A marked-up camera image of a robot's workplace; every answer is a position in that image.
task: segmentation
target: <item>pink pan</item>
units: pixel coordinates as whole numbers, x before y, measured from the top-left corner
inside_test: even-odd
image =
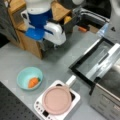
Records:
[[[76,80],[72,76],[64,86],[55,86],[48,89],[42,99],[42,105],[47,112],[53,115],[65,113],[71,106],[72,98],[69,88]]]

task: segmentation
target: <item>orange food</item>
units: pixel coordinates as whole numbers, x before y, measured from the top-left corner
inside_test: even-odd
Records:
[[[34,77],[34,78],[30,79],[29,84],[28,84],[28,88],[33,88],[39,82],[40,82],[39,78]]]
[[[79,27],[78,30],[81,31],[81,32],[87,32],[87,29],[85,29],[83,27]]]

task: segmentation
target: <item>black panel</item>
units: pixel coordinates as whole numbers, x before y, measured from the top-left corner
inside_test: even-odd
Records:
[[[0,120],[40,120],[0,82]]]

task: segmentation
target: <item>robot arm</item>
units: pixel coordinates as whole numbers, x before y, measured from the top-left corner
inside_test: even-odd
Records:
[[[58,0],[58,2],[67,9],[74,9],[85,0]]]

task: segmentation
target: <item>gray countertop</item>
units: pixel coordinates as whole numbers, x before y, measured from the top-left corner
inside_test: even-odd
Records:
[[[56,50],[51,49],[45,52],[43,60],[9,43],[0,49],[0,81],[37,115],[33,108],[35,100],[55,80],[66,82],[72,75],[69,66],[96,40],[95,34],[91,32],[80,33],[75,28],[74,33],[68,36],[68,41]],[[17,75],[24,68],[31,66],[40,68],[44,79],[38,89],[24,91],[16,84]],[[82,99],[81,105],[70,120],[106,120],[90,107],[90,88],[82,80],[77,78],[72,89],[79,93]]]

